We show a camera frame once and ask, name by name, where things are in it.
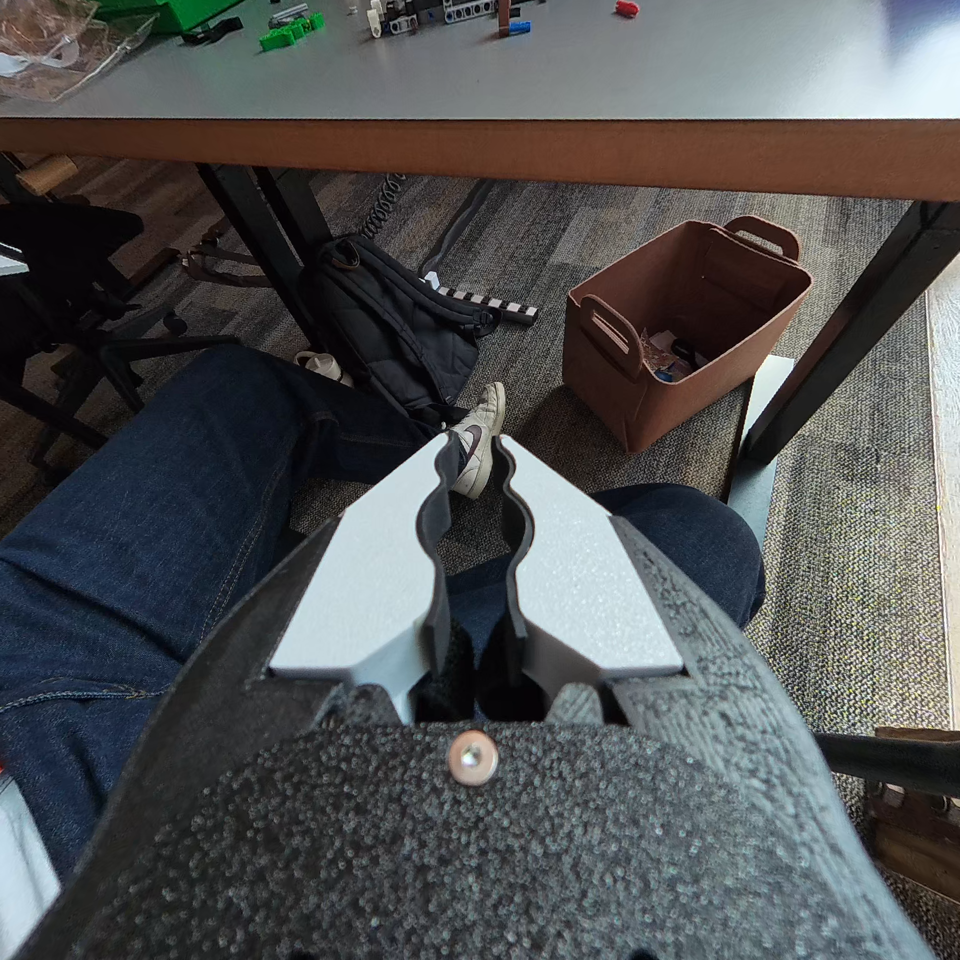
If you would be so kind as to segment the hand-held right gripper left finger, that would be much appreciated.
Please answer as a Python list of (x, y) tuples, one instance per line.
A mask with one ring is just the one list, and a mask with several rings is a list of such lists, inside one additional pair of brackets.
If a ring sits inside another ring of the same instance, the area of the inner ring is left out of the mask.
[(273, 674), (378, 686), (400, 722), (414, 722), (411, 692), (449, 653), (437, 546), (460, 455), (459, 439), (440, 434), (340, 514), (272, 654)]

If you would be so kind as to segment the lego chassis assembly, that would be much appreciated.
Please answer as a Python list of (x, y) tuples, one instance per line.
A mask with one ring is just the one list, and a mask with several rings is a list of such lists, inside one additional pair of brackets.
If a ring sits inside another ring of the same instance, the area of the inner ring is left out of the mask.
[(366, 20), (372, 37), (414, 35), (438, 25), (496, 18), (498, 1), (370, 1)]

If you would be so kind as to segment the green lego piece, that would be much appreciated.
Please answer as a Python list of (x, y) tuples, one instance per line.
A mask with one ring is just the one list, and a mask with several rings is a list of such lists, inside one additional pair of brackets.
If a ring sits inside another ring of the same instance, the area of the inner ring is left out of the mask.
[(326, 21), (320, 11), (309, 12), (283, 23), (277, 21), (258, 38), (260, 51), (271, 53), (295, 47), (301, 40), (318, 33), (325, 27)]

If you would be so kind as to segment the person's right leg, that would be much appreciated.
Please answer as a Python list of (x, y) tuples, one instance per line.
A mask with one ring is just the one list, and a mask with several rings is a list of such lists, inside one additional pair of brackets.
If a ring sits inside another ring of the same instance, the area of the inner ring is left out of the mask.
[[(642, 484), (598, 491), (592, 498), (630, 522), (741, 629), (765, 598), (762, 549), (729, 506), (679, 484)], [(511, 555), (447, 577), (450, 612), (469, 635), (477, 661), (506, 611)]]

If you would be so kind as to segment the person's white sneaker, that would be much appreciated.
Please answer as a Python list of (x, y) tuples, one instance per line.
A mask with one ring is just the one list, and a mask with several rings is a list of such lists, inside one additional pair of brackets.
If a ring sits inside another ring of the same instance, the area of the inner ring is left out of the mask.
[(493, 381), (481, 390), (465, 418), (452, 428), (462, 447), (462, 468), (452, 492), (475, 500), (488, 485), (494, 469), (494, 439), (506, 419), (507, 397), (502, 382)]

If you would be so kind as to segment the brown felt basket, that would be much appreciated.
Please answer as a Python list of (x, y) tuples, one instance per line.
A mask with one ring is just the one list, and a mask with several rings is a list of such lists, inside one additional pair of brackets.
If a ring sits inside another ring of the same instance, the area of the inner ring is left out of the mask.
[(686, 221), (567, 296), (563, 384), (639, 453), (752, 378), (812, 277), (794, 232)]

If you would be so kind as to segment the person's left leg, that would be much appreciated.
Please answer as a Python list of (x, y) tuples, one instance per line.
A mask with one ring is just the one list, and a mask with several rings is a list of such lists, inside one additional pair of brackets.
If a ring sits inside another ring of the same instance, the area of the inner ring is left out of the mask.
[(376, 484), (436, 434), (222, 345), (3, 538), (2, 765), (61, 880), (165, 691), (271, 569), (297, 489)]

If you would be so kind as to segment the small white beige object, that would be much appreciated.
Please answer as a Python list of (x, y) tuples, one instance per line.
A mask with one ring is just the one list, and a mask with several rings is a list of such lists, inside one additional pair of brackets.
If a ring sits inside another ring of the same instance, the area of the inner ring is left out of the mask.
[(294, 363), (307, 372), (339, 382), (348, 388), (354, 387), (354, 378), (332, 354), (303, 350), (294, 354)]

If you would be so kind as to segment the grey table foot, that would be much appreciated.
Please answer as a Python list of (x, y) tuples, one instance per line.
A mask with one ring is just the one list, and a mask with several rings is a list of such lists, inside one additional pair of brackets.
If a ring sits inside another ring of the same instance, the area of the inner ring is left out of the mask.
[(746, 406), (734, 437), (726, 478), (726, 504), (763, 539), (776, 475), (776, 459), (754, 453), (759, 437), (779, 410), (780, 394), (792, 377), (796, 361), (769, 355), (750, 378)]

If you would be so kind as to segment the dark blue backpack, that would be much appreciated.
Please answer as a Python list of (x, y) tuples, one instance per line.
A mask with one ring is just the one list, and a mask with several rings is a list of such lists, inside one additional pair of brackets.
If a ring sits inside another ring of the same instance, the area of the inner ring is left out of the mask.
[(432, 427), (467, 414), (455, 402), (501, 309), (433, 290), (360, 234), (316, 246), (297, 290), (356, 389)]

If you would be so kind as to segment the black table leg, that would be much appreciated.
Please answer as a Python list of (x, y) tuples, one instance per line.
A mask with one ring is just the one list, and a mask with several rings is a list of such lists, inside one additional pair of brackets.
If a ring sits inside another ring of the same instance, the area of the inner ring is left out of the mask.
[(776, 458), (958, 253), (958, 201), (912, 202), (798, 359), (753, 453)]
[(312, 349), (329, 353), (319, 321), (298, 288), (304, 266), (333, 237), (308, 172), (210, 163), (196, 168)]

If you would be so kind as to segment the black office chair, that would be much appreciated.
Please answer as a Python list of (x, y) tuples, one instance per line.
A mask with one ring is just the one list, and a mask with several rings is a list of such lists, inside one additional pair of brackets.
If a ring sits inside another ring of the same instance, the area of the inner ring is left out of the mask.
[[(129, 298), (135, 288), (111, 257), (143, 232), (136, 214), (61, 201), (2, 205), (2, 255), (28, 271), (2, 277), (2, 400), (44, 424), (30, 463), (52, 468), (46, 455), (61, 435), (93, 450), (106, 438), (76, 418), (101, 380), (138, 413), (144, 406), (132, 361), (239, 344), (232, 336), (188, 336), (170, 308), (142, 312)], [(131, 311), (137, 316), (124, 320)], [(23, 385), (27, 361), (71, 348), (52, 372), (62, 380), (55, 403)]]

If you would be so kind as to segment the cardboard tube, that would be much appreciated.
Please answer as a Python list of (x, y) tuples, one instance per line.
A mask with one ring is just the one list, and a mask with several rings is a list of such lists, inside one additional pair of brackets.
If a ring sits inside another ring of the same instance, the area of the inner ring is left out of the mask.
[(69, 156), (57, 153), (43, 157), (16, 172), (16, 180), (34, 197), (44, 197), (63, 186), (79, 173), (77, 163)]

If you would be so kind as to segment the green box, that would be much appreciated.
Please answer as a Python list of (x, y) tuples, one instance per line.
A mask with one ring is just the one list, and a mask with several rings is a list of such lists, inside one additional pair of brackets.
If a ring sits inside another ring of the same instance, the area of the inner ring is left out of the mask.
[(96, 17), (102, 21), (124, 18), (155, 18), (150, 32), (156, 36), (179, 36), (207, 24), (240, 1), (98, 1)]

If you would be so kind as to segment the clear plastic bag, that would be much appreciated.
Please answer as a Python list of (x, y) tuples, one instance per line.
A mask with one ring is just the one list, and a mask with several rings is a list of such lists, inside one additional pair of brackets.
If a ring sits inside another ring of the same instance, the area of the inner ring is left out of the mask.
[(1, 94), (56, 102), (110, 71), (150, 35), (159, 14), (103, 20), (100, 3), (3, 1)]

